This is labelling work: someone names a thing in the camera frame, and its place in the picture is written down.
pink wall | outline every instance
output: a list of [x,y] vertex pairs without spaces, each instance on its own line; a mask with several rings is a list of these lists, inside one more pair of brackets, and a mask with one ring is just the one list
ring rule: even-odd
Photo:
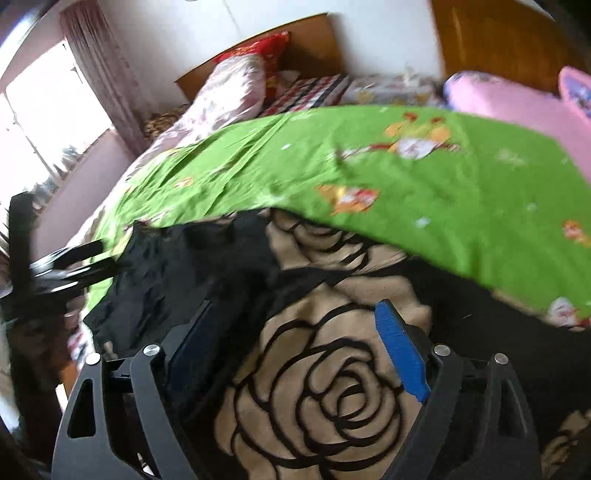
[[[32,62],[64,39],[60,11],[75,2],[61,0],[39,20],[0,78],[0,92]],[[115,131],[105,132],[86,151],[82,162],[43,212],[33,242],[35,259],[65,246],[134,160]]]
[[76,0],[61,0],[39,20],[22,43],[12,62],[0,79],[0,91],[13,81],[33,61],[64,39],[60,27],[60,11]]
[[35,259],[64,247],[134,160],[116,131],[106,131],[41,215],[33,242]]

red pillow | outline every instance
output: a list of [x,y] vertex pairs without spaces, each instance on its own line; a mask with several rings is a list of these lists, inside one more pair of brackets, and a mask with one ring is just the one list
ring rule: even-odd
[[233,48],[226,53],[215,57],[215,63],[223,62],[231,57],[258,53],[265,60],[265,74],[267,77],[267,100],[274,99],[277,94],[277,70],[279,69],[279,57],[285,51],[290,40],[289,32],[281,32],[269,37],[255,40],[241,47]]

pink curtain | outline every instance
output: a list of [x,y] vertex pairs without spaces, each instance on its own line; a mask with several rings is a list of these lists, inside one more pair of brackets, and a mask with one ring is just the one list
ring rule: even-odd
[[76,63],[129,149],[147,148],[143,124],[150,116],[129,63],[96,0],[82,0],[61,13],[61,27]]

black rose pattern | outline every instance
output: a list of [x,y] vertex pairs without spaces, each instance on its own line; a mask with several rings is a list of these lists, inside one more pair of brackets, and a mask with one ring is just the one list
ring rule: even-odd
[[[400,292],[400,279],[371,279],[372,287]],[[416,298],[404,308],[430,315]],[[322,284],[267,321],[226,392],[215,435],[251,479],[377,480],[419,408],[403,392],[373,308]]]
[[577,410],[572,412],[560,426],[558,436],[542,452],[543,478],[551,478],[578,444],[583,432],[591,424],[591,410],[584,415]]
[[269,241],[284,269],[316,267],[364,275],[406,258],[397,247],[270,209]]

green blanket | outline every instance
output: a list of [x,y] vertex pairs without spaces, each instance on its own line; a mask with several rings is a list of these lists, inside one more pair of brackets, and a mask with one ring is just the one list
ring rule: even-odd
[[559,317],[591,315],[591,190],[571,159],[535,132],[441,109],[341,106],[225,128],[155,158],[96,238],[120,254],[137,219],[268,206],[398,245],[539,315],[559,297]]

